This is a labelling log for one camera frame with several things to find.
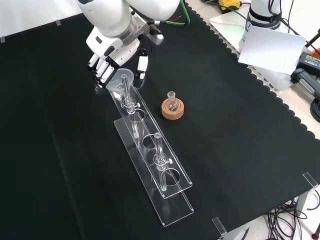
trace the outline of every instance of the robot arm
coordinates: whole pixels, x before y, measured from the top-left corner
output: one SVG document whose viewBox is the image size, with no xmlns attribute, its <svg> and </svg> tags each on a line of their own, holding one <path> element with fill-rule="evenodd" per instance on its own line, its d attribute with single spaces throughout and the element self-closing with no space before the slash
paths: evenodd
<svg viewBox="0 0 320 240">
<path fill-rule="evenodd" d="M 171 17 L 180 0 L 77 0 L 78 5 L 94 28 L 86 40 L 94 52 L 89 67 L 95 81 L 104 88 L 118 67 L 125 64 L 138 50 L 139 37 L 145 35 L 159 45 L 163 35 L 151 35 L 147 22 L 134 13 L 133 6 L 145 16 L 164 21 Z M 148 55 L 141 51 L 137 78 L 143 80 L 148 66 Z"/>
<path fill-rule="evenodd" d="M 167 20 L 180 0 L 78 0 L 86 18 L 106 37 L 117 37 L 129 26 L 129 5 L 154 20 Z"/>
</svg>

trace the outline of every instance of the yellow device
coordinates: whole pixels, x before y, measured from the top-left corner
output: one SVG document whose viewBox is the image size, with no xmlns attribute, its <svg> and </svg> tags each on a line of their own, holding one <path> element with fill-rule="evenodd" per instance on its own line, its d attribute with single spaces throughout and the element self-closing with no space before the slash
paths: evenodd
<svg viewBox="0 0 320 240">
<path fill-rule="evenodd" d="M 226 6 L 226 7 L 229 7 L 233 10 L 238 10 L 241 6 L 240 0 L 219 0 L 219 4 Z M 231 12 L 230 10 L 228 10 L 222 6 L 219 6 L 219 9 L 220 9 L 221 13 L 223 13 L 223 14 Z"/>
</svg>

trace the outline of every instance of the green cable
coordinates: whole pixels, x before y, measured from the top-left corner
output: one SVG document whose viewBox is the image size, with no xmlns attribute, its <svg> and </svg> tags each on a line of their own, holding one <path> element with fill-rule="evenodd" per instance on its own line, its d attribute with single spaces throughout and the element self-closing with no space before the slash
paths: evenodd
<svg viewBox="0 0 320 240">
<path fill-rule="evenodd" d="M 180 3 L 181 3 L 181 6 L 183 8 L 183 12 L 184 12 L 184 15 L 186 17 L 187 24 L 190 24 L 190 17 L 189 17 L 187 8 L 185 6 L 184 0 L 180 0 Z M 170 24 L 170 25 L 174 25 L 174 26 L 179 26 L 179 27 L 183 27 L 184 25 L 186 25 L 185 22 L 175 22 L 175 21 L 165 21 L 165 23 L 166 24 Z"/>
</svg>

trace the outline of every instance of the scalloped edge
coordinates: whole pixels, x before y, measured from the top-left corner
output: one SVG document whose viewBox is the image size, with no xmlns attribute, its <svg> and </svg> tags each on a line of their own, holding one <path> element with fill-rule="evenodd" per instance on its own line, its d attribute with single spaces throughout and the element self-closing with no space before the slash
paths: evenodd
<svg viewBox="0 0 320 240">
<path fill-rule="evenodd" d="M 206 21 L 204 21 L 204 19 L 201 17 L 201 15 L 199 13 L 197 13 L 195 10 L 193 10 L 188 2 L 185 3 L 185 6 L 186 6 L 187 10 L 189 10 L 189 12 L 194 13 L 196 15 L 196 17 L 198 17 L 202 21 L 202 23 L 206 29 L 212 31 L 214 33 L 214 35 L 218 37 L 218 39 L 223 43 L 223 45 L 226 47 L 226 49 L 228 49 L 228 51 L 231 53 L 231 56 L 233 58 L 236 58 L 236 60 L 238 61 L 239 56 L 240 56 L 240 52 L 238 52 L 238 50 L 236 50 L 234 48 L 234 46 L 232 46 L 231 43 L 227 39 L 225 39 L 223 37 L 223 35 L 214 26 L 212 26 L 210 23 L 207 23 Z M 308 127 L 305 124 L 303 124 L 302 120 L 296 116 L 296 113 L 292 109 L 290 109 L 290 106 L 287 105 L 286 103 L 284 103 L 282 98 L 278 97 L 278 95 L 277 95 L 278 90 L 276 88 L 274 88 L 263 77 L 263 75 L 260 72 L 258 72 L 257 69 L 255 69 L 253 66 L 247 65 L 247 64 L 242 64 L 242 65 L 246 66 L 246 69 L 249 69 L 249 71 L 250 71 L 250 75 L 252 75 L 255 80 L 258 80 L 257 82 L 262 83 L 262 87 L 266 91 L 270 92 L 272 97 L 274 97 L 276 99 L 276 101 L 278 101 L 282 105 L 282 107 L 286 109 L 286 111 L 293 117 L 293 120 L 295 122 L 297 122 L 299 124 L 299 126 L 306 131 L 306 135 L 315 139 L 318 142 L 318 144 L 320 144 L 320 139 L 316 138 L 316 135 L 312 131 L 308 130 Z"/>
</svg>

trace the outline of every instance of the glass tube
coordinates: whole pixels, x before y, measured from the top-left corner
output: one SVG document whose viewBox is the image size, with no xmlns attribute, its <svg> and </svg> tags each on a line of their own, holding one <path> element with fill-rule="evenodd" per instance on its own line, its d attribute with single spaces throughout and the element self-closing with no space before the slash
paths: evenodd
<svg viewBox="0 0 320 240">
<path fill-rule="evenodd" d="M 131 101 L 131 96 L 130 96 L 130 88 L 129 88 L 129 85 L 128 85 L 128 76 L 127 76 L 127 74 L 122 74 L 121 75 L 121 80 L 122 80 L 123 91 L 124 91 L 125 105 L 129 106 L 132 103 L 132 101 Z"/>
<path fill-rule="evenodd" d="M 156 168 L 159 170 L 160 177 L 160 187 L 162 191 L 167 190 L 167 180 L 166 180 L 166 159 L 164 158 L 163 146 L 161 134 L 159 132 L 154 134 L 154 143 L 155 143 L 155 161 Z"/>
<path fill-rule="evenodd" d="M 129 119 L 131 121 L 133 136 L 135 139 L 137 139 L 139 138 L 139 130 L 138 130 L 137 122 L 135 121 L 135 112 L 129 113 Z"/>
<path fill-rule="evenodd" d="M 159 132 L 154 134 L 154 144 L 155 144 L 156 160 L 158 162 L 161 162 L 164 158 L 164 152 L 163 152 L 161 134 Z"/>
</svg>

